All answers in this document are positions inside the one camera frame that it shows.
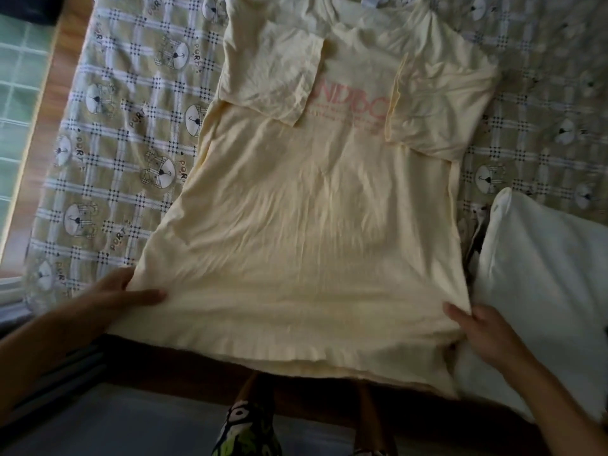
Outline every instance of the t-shirt sleeve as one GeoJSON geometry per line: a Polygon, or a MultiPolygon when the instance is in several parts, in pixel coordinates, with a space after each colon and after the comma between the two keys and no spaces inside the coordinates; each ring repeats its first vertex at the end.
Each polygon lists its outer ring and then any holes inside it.
{"type": "Polygon", "coordinates": [[[218,98],[293,126],[304,111],[323,38],[261,19],[238,0],[227,0],[225,62],[218,98]]]}
{"type": "Polygon", "coordinates": [[[498,67],[428,11],[413,19],[385,123],[388,141],[460,161],[498,83],[498,67]]]}

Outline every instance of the t-shirt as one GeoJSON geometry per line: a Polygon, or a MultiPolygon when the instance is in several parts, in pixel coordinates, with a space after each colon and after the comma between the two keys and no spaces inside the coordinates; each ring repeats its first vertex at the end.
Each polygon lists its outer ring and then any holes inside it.
{"type": "Polygon", "coordinates": [[[446,394],[469,309],[460,160],[497,67],[426,0],[227,0],[225,64],[182,194],[110,330],[283,375],[446,394]]]}

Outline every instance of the green tile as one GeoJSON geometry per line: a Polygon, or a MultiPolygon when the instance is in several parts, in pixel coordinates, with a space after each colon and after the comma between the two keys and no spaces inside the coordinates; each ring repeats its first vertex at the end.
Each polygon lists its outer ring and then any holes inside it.
{"type": "Polygon", "coordinates": [[[10,202],[6,200],[0,200],[0,233],[6,224],[7,216],[9,215],[10,202]]]}
{"type": "Polygon", "coordinates": [[[9,89],[10,86],[0,84],[0,117],[3,115],[4,106],[9,98],[9,89]]]}
{"type": "Polygon", "coordinates": [[[36,100],[38,100],[38,92],[31,89],[14,88],[6,117],[18,122],[31,122],[36,100]]]}
{"type": "Polygon", "coordinates": [[[0,43],[21,45],[27,22],[0,15],[0,43]]]}
{"type": "Polygon", "coordinates": [[[17,183],[19,163],[0,160],[0,196],[10,198],[17,183]]]}
{"type": "Polygon", "coordinates": [[[4,122],[0,127],[0,157],[21,160],[29,134],[29,126],[4,122]]]}
{"type": "Polygon", "coordinates": [[[19,51],[0,47],[0,80],[12,81],[19,51]]]}
{"type": "Polygon", "coordinates": [[[40,88],[46,74],[47,60],[45,54],[23,53],[15,83],[40,88]]]}
{"type": "Polygon", "coordinates": [[[55,27],[32,24],[27,34],[26,46],[38,51],[49,52],[54,32],[55,27]]]}

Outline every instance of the bed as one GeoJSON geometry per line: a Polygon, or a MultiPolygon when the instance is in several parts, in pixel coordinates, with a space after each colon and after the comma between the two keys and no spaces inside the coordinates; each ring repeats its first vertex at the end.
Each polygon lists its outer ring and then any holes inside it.
{"type": "MultiPolygon", "coordinates": [[[[431,1],[503,72],[463,160],[463,248],[503,187],[608,223],[608,3],[431,1]]],[[[96,1],[26,259],[35,311],[139,259],[193,166],[226,22],[225,0],[96,1]]]]}

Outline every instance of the pillow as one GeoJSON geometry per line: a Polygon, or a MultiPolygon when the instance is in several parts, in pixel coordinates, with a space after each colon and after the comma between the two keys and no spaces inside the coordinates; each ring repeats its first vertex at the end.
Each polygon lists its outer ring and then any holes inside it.
{"type": "MultiPolygon", "coordinates": [[[[600,420],[608,395],[608,228],[502,190],[491,208],[473,302],[498,309],[536,358],[600,420]]],[[[462,394],[496,401],[533,420],[520,396],[466,342],[455,379],[462,394]]]]}

